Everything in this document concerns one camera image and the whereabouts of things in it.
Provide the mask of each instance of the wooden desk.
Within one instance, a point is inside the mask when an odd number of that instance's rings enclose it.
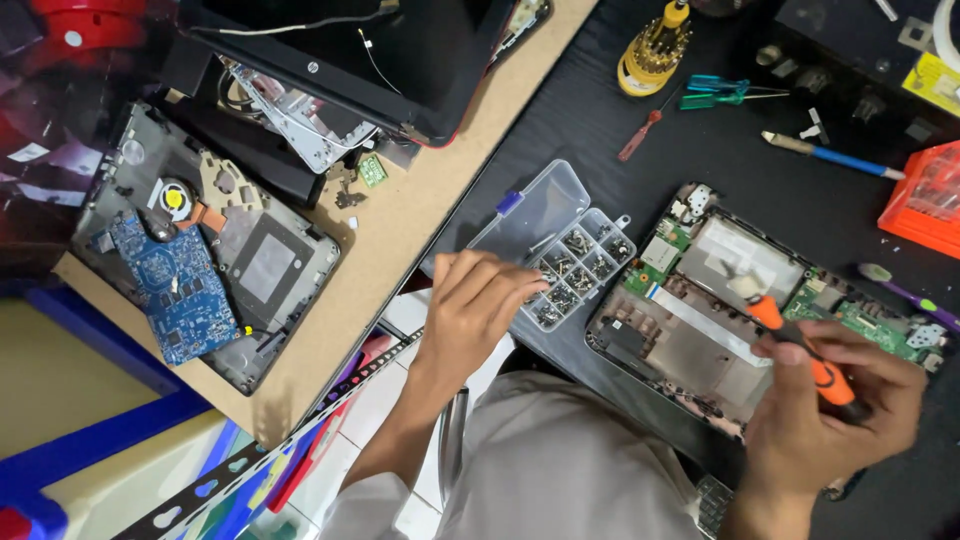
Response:
[[[197,358],[174,372],[264,446],[282,442],[359,347],[595,3],[557,0],[547,22],[480,85],[449,146],[423,149],[409,171],[383,160],[390,178],[373,189],[358,187],[370,197],[359,207],[337,209],[334,186],[322,195],[307,215],[337,237],[343,255],[253,396]],[[355,231],[347,226],[351,216],[359,222]],[[54,272],[160,358],[144,315],[81,262],[67,255]]]

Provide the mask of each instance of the left hand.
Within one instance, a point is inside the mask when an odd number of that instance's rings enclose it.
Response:
[[[479,369],[523,302],[549,285],[540,270],[465,250],[436,258],[426,328],[410,375],[453,396]]]

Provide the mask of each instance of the clear plastic box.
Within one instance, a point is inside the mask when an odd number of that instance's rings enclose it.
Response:
[[[543,331],[555,330],[636,256],[620,231],[630,216],[612,221],[589,206],[570,164],[554,160],[523,191],[507,193],[467,246],[543,272],[550,288],[521,309]]]

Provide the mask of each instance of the red screwdriver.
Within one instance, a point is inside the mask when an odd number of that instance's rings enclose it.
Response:
[[[630,158],[630,155],[636,150],[636,147],[643,142],[643,139],[646,138],[647,132],[650,131],[650,127],[660,122],[663,119],[663,110],[666,109],[667,104],[670,103],[670,100],[673,99],[673,96],[677,94],[677,91],[684,86],[684,83],[681,82],[673,89],[673,92],[670,93],[670,96],[666,98],[666,101],[663,102],[663,105],[659,109],[654,109],[650,111],[650,114],[647,115],[647,123],[636,130],[633,138],[630,139],[630,142],[627,143],[627,146],[623,147],[623,150],[620,151],[616,156],[620,158],[621,161],[626,161]]]

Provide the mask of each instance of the label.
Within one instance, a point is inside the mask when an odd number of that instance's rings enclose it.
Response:
[[[46,148],[43,148],[35,142],[31,142],[27,146],[24,146],[7,157],[14,161],[26,163],[27,161],[33,161],[41,156],[46,156],[49,153],[50,151]]]
[[[903,80],[908,90],[937,107],[960,117],[960,74],[930,53],[924,53]]]
[[[387,180],[387,172],[383,170],[383,165],[376,156],[370,156],[360,161],[360,178],[363,179],[367,187],[375,187],[381,182]]]

